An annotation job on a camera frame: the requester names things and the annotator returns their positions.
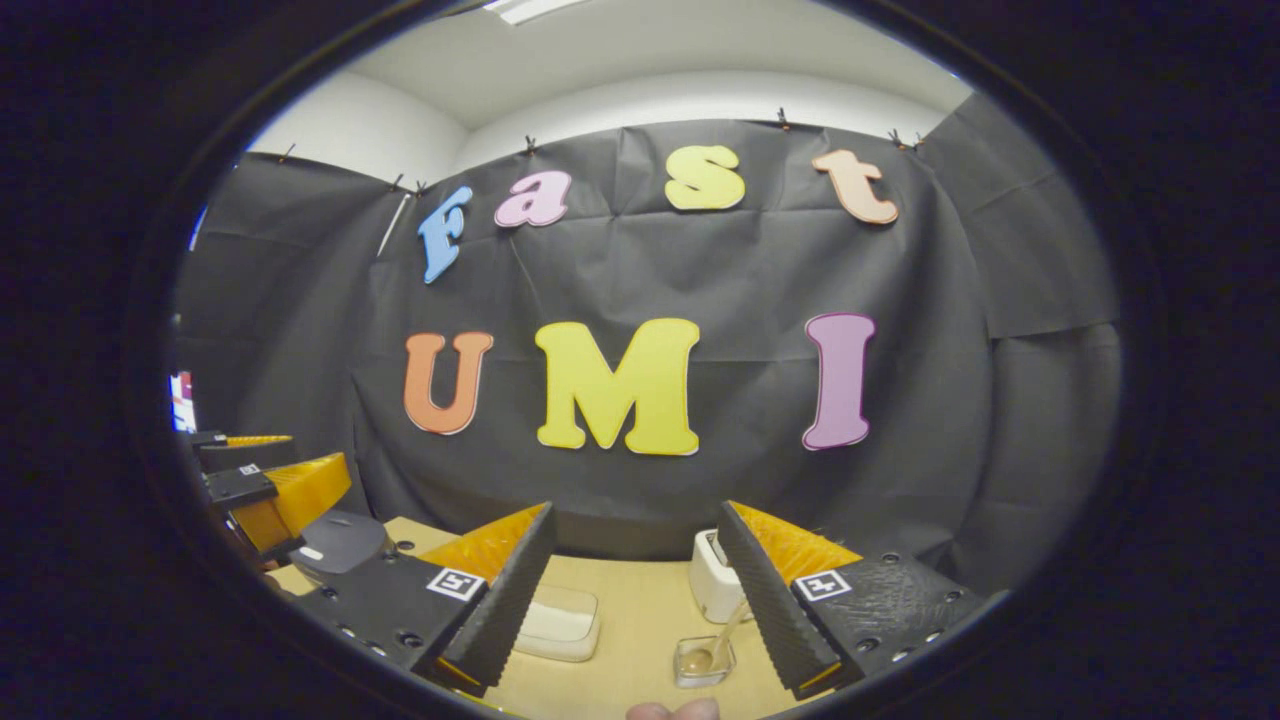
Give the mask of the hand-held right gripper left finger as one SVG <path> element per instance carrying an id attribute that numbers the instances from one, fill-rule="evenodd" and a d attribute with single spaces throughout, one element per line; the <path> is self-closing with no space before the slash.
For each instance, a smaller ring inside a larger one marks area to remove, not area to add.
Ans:
<path id="1" fill-rule="evenodd" d="M 379 553 L 294 606 L 352 647 L 481 697 L 500 682 L 556 539 L 553 505 L 534 505 L 420 553 Z"/>

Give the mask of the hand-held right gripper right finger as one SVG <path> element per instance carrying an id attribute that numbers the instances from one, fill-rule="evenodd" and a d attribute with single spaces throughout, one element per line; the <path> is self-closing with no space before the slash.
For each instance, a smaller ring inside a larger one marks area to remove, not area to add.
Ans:
<path id="1" fill-rule="evenodd" d="M 772 666 L 796 700 L 887 673 L 986 611 L 986 597 L 899 550 L 858 553 L 724 501 L 717 537 Z"/>

